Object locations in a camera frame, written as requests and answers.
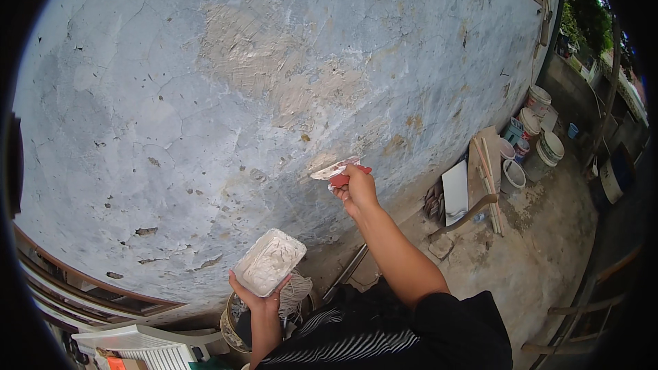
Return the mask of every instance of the blue bucket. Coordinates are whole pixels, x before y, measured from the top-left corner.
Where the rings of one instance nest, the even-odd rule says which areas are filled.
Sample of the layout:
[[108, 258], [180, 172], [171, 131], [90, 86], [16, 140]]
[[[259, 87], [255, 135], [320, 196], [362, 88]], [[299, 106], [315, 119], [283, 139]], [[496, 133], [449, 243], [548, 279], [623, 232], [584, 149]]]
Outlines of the blue bucket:
[[576, 135], [578, 135], [578, 127], [573, 123], [569, 123], [569, 131], [566, 132], [566, 135], [569, 136], [569, 138], [576, 137]]

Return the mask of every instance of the wooden board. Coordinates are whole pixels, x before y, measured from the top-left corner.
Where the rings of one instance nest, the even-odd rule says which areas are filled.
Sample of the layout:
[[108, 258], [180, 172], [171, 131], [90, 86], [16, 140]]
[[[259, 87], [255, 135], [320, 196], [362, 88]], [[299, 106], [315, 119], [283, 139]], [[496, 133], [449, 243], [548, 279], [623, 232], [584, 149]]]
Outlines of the wooden board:
[[[485, 156], [484, 160], [486, 160], [487, 153], [484, 151], [484, 146], [482, 145], [482, 137], [487, 140], [489, 157], [491, 159], [491, 166], [493, 167], [491, 170], [493, 174], [491, 176], [496, 185], [496, 193], [498, 193], [500, 192], [500, 136], [498, 136], [494, 126], [483, 128], [476, 135], [482, 155]], [[475, 203], [487, 194], [486, 190], [484, 190], [484, 185], [482, 185], [480, 173], [478, 173], [478, 166], [480, 165], [482, 165], [482, 162], [472, 140], [468, 145], [468, 209], [475, 206]], [[489, 207], [485, 206], [484, 211], [488, 213]]]

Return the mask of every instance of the rope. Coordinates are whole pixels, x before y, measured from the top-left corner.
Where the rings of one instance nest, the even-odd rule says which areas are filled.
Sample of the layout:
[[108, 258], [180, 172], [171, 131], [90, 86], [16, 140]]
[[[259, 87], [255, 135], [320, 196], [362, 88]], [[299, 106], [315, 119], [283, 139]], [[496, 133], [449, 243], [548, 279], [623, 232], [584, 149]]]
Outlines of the rope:
[[313, 289], [310, 277], [303, 277], [297, 269], [290, 273], [292, 278], [279, 293], [279, 318], [284, 319], [292, 313], [301, 314], [301, 301]]

